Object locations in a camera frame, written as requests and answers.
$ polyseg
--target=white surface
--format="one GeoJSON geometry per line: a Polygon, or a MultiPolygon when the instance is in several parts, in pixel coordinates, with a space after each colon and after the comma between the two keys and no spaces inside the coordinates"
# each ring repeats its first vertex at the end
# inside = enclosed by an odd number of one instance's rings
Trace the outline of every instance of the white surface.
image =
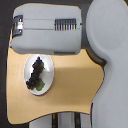
{"type": "Polygon", "coordinates": [[[29,128],[52,128],[52,115],[44,116],[30,122],[29,128]]]}
{"type": "MultiPolygon", "coordinates": [[[[90,115],[81,115],[81,128],[91,128],[90,115]]],[[[29,128],[52,128],[52,115],[44,116],[29,123],[29,128]]],[[[58,128],[75,128],[74,113],[58,113],[58,128]]]]}
{"type": "Polygon", "coordinates": [[[93,128],[128,128],[128,7],[123,0],[94,0],[87,36],[107,61],[105,79],[93,99],[93,128]]]}
{"type": "Polygon", "coordinates": [[[80,114],[81,128],[91,128],[90,115],[80,114]]]}
{"type": "Polygon", "coordinates": [[[82,29],[80,23],[82,20],[81,10],[78,7],[29,3],[16,8],[13,17],[17,15],[23,15],[23,26],[25,25],[25,28],[22,36],[12,39],[11,46],[15,52],[20,54],[54,54],[54,51],[75,52],[77,54],[80,52],[82,29]],[[39,20],[54,20],[55,23],[55,19],[74,18],[77,21],[76,30],[50,30],[49,27],[54,28],[54,26],[51,27],[52,24],[49,24],[49,22],[48,24],[45,22],[45,24],[37,25],[39,20]]]}
{"type": "Polygon", "coordinates": [[[58,127],[59,128],[74,128],[74,113],[58,113],[58,127]]]}
{"type": "Polygon", "coordinates": [[[24,67],[25,85],[26,85],[26,81],[29,80],[31,73],[33,72],[32,65],[34,64],[34,62],[36,61],[38,56],[44,62],[45,69],[40,74],[40,78],[45,83],[45,85],[41,91],[37,91],[36,88],[34,88],[33,90],[30,89],[30,92],[35,95],[41,95],[41,94],[44,94],[45,92],[47,92],[47,90],[50,88],[50,86],[52,84],[53,77],[54,77],[54,66],[53,66],[53,62],[52,62],[52,59],[50,58],[50,56],[33,54],[28,57],[28,59],[25,63],[25,67],[24,67]]]}

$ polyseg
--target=wooden board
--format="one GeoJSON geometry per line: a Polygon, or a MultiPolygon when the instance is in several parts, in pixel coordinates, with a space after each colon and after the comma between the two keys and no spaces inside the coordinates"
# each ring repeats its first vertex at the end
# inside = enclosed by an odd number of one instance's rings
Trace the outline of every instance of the wooden board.
{"type": "Polygon", "coordinates": [[[7,63],[7,115],[11,124],[29,122],[61,111],[90,113],[90,105],[103,79],[103,70],[85,50],[75,56],[51,56],[55,74],[51,88],[42,96],[29,92],[24,65],[29,55],[9,48],[7,63]]]}

